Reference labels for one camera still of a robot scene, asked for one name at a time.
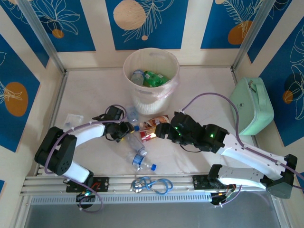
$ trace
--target green lunch box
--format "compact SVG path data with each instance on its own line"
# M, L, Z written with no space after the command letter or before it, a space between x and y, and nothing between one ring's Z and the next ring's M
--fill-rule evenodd
M256 135L274 119L268 93L259 77L242 78L233 90L230 100L239 113L238 131L241 135ZM231 108L236 121L234 108Z

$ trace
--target bottle cap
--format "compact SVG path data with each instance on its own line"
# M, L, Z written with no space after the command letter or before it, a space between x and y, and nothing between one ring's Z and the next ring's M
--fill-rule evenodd
M139 131L139 126L134 126L134 130L137 132L137 131Z
M152 170L152 171L155 171L155 170L156 170L156 165L155 165L155 164L152 165L151 170Z
M140 151L140 154L141 154L141 156L146 156L147 155L147 151L142 150L142 151Z

